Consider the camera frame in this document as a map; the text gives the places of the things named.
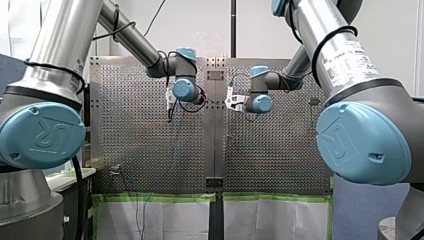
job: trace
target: blue joint cover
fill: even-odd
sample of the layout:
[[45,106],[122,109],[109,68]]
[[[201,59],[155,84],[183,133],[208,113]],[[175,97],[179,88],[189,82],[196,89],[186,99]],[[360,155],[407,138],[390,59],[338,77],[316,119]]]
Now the blue joint cover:
[[317,142],[327,165],[354,183],[391,185],[411,169],[402,132],[384,114],[362,103],[339,102],[318,119]]
[[197,60],[196,50],[191,47],[179,47],[177,52],[193,62]]
[[264,114],[268,113],[272,109],[272,99],[268,95],[259,95],[252,102],[252,109],[254,113]]
[[60,103],[28,105],[0,127],[0,157],[17,168],[48,169],[70,160],[84,144],[85,127]]
[[276,17],[284,17],[284,8],[287,0],[272,0],[272,14]]
[[267,66],[254,66],[250,69],[250,77],[258,77],[265,73],[269,72],[269,68]]
[[190,80],[180,78],[174,83],[174,86],[172,87],[172,94],[183,102],[191,102],[197,97],[195,96],[195,90],[195,86]]

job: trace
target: white wall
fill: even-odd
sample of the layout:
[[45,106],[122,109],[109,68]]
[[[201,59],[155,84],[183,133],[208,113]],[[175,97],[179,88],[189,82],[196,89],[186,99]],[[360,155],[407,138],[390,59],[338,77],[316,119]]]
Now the white wall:
[[364,0],[353,22],[359,30],[359,40],[380,73],[400,80],[410,94],[418,94],[415,71],[419,67],[416,53],[420,2]]
[[237,57],[290,59],[300,46],[271,0],[237,1]]
[[[116,0],[127,17],[137,22],[144,33],[162,0]],[[194,47],[199,56],[229,55],[230,1],[168,0],[157,17],[147,39],[158,50],[175,51]],[[113,43],[112,54],[128,55]]]

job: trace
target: perforated metal panel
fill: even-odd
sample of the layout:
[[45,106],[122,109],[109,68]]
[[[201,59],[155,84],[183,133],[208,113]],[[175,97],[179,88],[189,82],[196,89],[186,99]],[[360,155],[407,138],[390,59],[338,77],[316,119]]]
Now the perforated metal panel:
[[[204,60],[197,83],[203,86]],[[97,193],[204,191],[203,110],[176,108],[167,123],[165,79],[151,79],[133,57],[92,59],[92,158]],[[111,168],[120,165],[120,175]]]
[[[235,90],[247,94],[250,67],[281,71],[287,63],[226,59],[226,82],[236,76]],[[177,107],[168,124],[164,79],[148,78],[132,57],[92,60],[92,161],[102,166],[95,192],[204,192],[206,177],[223,176],[224,191],[329,193],[331,172],[315,143],[324,96],[311,77],[300,91],[271,91],[273,111],[256,118],[217,108],[225,100],[225,81],[205,77],[212,68],[204,59],[198,68],[197,81],[209,103],[197,114]],[[122,174],[111,175],[117,165]]]
[[[227,82],[248,93],[250,68],[282,71],[284,60],[227,60]],[[313,78],[300,91],[271,91],[271,113],[261,116],[227,111],[224,135],[225,191],[328,194],[331,172],[315,142],[315,125],[325,98]],[[311,104],[319,99],[319,104]]]

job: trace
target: logo on robot arm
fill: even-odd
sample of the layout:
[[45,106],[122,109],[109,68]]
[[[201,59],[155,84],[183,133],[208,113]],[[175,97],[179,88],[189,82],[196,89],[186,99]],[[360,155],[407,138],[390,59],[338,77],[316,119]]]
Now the logo on robot arm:
[[354,157],[355,146],[343,124],[335,122],[325,130],[321,137],[336,166]]
[[41,117],[35,131],[33,146],[31,150],[66,154],[64,149],[68,144],[69,136],[72,134],[72,124],[58,121],[56,119]]

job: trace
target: black strap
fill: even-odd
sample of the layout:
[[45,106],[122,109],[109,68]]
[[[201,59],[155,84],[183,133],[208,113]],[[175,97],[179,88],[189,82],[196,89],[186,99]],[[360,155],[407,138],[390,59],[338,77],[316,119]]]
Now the black strap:
[[319,83],[319,79],[318,79],[318,74],[317,74],[317,61],[318,61],[318,57],[319,57],[319,54],[321,53],[322,48],[325,46],[325,44],[328,41],[333,39],[333,37],[336,36],[337,34],[350,32],[350,31],[352,31],[355,34],[355,36],[358,36],[358,29],[356,29],[354,26],[343,26],[327,34],[327,36],[325,36],[325,38],[318,44],[317,48],[315,49],[311,64],[312,64],[312,74],[318,86],[321,87],[321,84]]
[[390,85],[403,88],[402,83],[400,83],[397,80],[389,79],[389,78],[380,78],[380,79],[375,79],[375,80],[371,80],[371,81],[367,81],[367,82],[361,82],[361,83],[353,85],[352,87],[349,87],[349,88],[341,91],[340,93],[334,95],[333,97],[331,97],[327,101],[327,103],[325,104],[325,107],[328,107],[328,106],[330,106],[334,103],[340,102],[343,99],[345,99],[345,98],[347,98],[347,97],[349,97],[349,96],[351,96],[355,93],[358,93],[358,92],[361,92],[361,91],[364,91],[364,90],[367,90],[367,89],[370,89],[370,88],[381,87],[381,86],[390,86]]
[[76,111],[80,111],[81,108],[82,108],[82,105],[80,103],[69,100],[68,98],[64,98],[64,97],[61,97],[59,95],[52,94],[52,93],[49,93],[49,92],[34,90],[34,89],[31,89],[31,88],[24,88],[24,87],[18,87],[18,86],[8,86],[8,87],[6,87],[6,91],[5,91],[4,94],[33,97],[33,98],[46,100],[46,101],[49,101],[49,102],[58,102],[58,103],[68,105],[71,108],[75,109]]
[[51,68],[51,69],[56,69],[56,70],[59,70],[59,71],[62,71],[62,72],[69,73],[74,78],[78,79],[78,81],[81,82],[81,88],[77,91],[77,95],[84,91],[84,88],[85,88],[84,78],[82,78],[82,76],[79,75],[78,73],[76,73],[75,71],[72,71],[72,70],[64,68],[64,67],[59,67],[59,66],[55,66],[55,65],[52,65],[52,64],[48,64],[48,63],[30,62],[28,59],[26,61],[24,61],[24,64],[27,65],[27,66],[30,66],[30,67]]

